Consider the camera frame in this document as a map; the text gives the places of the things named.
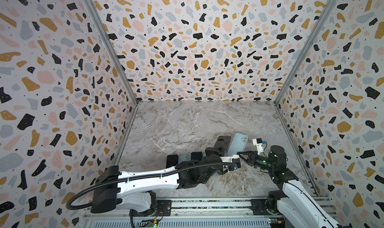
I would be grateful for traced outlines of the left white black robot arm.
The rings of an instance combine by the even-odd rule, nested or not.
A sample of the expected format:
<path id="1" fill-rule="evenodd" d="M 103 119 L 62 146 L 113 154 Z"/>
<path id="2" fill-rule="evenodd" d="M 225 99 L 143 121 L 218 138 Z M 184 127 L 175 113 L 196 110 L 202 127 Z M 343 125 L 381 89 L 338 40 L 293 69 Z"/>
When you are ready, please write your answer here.
<path id="1" fill-rule="evenodd" d="M 224 175 L 240 168 L 240 157 L 203 156 L 194 153 L 189 161 L 178 163 L 176 156 L 167 160 L 167 168 L 151 172 L 122 172 L 111 166 L 97 179 L 91 213 L 101 214 L 125 205 L 139 213 L 154 211 L 156 190 L 191 189 L 206 184 L 215 174 Z"/>

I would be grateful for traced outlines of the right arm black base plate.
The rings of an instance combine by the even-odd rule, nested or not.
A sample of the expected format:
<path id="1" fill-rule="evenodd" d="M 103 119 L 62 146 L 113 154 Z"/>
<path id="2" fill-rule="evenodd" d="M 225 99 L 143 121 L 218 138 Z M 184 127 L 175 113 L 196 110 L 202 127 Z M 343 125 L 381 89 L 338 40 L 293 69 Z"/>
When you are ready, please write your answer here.
<path id="1" fill-rule="evenodd" d="M 251 210 L 254 216 L 282 216 L 278 210 L 278 202 L 290 202 L 289 198 L 275 198 L 267 197 L 265 199 L 251 199 Z"/>

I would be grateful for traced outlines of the black phone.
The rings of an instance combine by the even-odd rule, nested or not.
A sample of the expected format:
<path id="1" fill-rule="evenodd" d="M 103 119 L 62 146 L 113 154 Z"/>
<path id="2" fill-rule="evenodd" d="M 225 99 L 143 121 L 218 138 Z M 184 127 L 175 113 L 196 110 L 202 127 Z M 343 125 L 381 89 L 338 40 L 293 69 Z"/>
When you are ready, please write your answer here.
<path id="1" fill-rule="evenodd" d="M 192 161 L 200 161 L 203 158 L 202 152 L 192 152 L 191 153 L 191 160 Z"/>
<path id="2" fill-rule="evenodd" d="M 221 157 L 228 153 L 232 137 L 231 136 L 219 136 L 214 145 L 214 151 Z"/>

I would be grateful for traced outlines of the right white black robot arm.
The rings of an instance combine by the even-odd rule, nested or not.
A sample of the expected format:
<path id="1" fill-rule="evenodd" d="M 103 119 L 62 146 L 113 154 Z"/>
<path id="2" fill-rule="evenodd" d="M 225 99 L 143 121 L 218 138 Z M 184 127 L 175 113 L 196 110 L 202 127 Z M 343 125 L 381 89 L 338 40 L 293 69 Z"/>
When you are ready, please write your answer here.
<path id="1" fill-rule="evenodd" d="M 283 215 L 295 228 L 341 228 L 306 191 L 287 167 L 287 154 L 281 146 L 271 146 L 267 157 L 256 151 L 238 152 L 249 166 L 266 170 L 278 191 L 269 192 L 266 209 Z"/>

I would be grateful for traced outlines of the purple phone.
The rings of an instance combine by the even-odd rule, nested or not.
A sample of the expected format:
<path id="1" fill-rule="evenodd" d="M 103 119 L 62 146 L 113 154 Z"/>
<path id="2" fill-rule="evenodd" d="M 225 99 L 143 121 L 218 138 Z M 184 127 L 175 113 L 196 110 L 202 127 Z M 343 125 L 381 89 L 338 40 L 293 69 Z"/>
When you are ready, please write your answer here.
<path id="1" fill-rule="evenodd" d="M 174 167 L 179 163 L 178 155 L 168 155 L 166 161 L 166 168 Z"/>

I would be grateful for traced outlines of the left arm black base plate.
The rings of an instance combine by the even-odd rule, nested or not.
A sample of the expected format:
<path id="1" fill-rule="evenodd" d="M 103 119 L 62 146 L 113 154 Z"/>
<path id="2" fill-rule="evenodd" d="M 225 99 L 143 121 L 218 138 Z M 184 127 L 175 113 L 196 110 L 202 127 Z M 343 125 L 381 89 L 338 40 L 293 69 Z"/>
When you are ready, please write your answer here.
<path id="1" fill-rule="evenodd" d="M 151 205 L 147 211 L 137 212 L 130 211 L 132 217 L 169 217 L 171 215 L 172 201 L 171 200 L 157 200 L 154 205 Z"/>

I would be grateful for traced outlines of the grey phone case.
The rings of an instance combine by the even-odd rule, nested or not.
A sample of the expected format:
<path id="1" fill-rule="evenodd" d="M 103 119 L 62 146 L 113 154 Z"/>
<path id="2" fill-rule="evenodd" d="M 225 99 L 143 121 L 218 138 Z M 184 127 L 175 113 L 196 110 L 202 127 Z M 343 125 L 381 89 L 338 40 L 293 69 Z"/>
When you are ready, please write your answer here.
<path id="1" fill-rule="evenodd" d="M 188 162 L 191 160 L 191 153 L 182 153 L 179 155 L 179 163 Z"/>
<path id="2" fill-rule="evenodd" d="M 236 155 L 238 152 L 243 152 L 246 148 L 248 139 L 247 135 L 236 133 L 228 148 L 227 156 L 231 157 Z"/>

